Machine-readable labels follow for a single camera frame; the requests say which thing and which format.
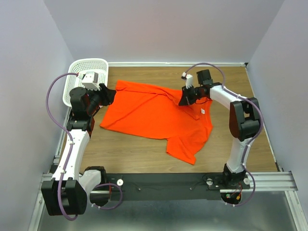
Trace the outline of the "orange t shirt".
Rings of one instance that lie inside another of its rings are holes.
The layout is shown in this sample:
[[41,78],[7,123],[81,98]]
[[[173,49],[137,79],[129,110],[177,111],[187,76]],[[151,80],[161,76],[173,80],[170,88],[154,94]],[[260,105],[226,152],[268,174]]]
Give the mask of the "orange t shirt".
[[151,139],[165,139],[166,153],[194,165],[195,155],[208,141],[213,125],[212,100],[179,106],[181,91],[119,80],[114,102],[101,128]]

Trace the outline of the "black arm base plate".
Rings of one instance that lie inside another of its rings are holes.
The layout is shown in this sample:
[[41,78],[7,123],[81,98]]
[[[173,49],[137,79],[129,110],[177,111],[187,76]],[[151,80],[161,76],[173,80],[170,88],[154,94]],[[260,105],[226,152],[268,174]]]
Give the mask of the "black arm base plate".
[[120,186],[123,201],[220,200],[221,194],[250,189],[248,182],[226,184],[222,173],[108,173],[106,182]]

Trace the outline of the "white perforated plastic basket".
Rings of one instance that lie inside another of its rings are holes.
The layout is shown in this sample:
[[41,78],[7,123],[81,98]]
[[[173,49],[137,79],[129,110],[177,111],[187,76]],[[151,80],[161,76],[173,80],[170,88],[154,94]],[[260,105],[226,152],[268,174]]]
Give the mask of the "white perforated plastic basket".
[[[68,69],[69,73],[85,74],[86,72],[95,72],[98,74],[98,84],[103,83],[105,86],[108,85],[108,71],[108,62],[101,58],[79,59],[71,63]],[[66,76],[63,103],[68,107],[71,107],[69,92],[76,87],[84,87],[82,80],[74,75]]]

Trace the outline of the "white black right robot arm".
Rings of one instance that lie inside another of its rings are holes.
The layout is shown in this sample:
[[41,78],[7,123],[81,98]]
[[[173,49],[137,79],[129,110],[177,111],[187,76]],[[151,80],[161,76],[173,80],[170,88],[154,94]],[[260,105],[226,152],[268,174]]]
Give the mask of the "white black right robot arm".
[[245,179],[247,157],[251,145],[263,126],[262,114],[256,98],[246,98],[227,89],[219,82],[213,82],[208,69],[197,72],[198,87],[193,86],[193,76],[183,72],[181,79],[182,97],[179,106],[196,104],[197,100],[208,98],[229,110],[229,130],[233,136],[231,154],[224,166],[221,183],[231,189]]

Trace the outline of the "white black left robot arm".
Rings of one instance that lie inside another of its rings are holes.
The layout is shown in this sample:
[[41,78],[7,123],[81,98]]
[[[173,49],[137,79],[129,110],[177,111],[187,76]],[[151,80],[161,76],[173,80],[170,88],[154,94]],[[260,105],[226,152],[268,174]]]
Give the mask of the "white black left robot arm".
[[102,106],[114,102],[115,90],[99,84],[97,90],[76,87],[70,90],[71,113],[66,126],[67,141],[60,163],[51,180],[44,181],[41,192],[48,214],[63,215],[73,221],[85,213],[90,192],[102,190],[107,183],[104,167],[88,167],[81,176],[80,166],[94,129],[94,116]]

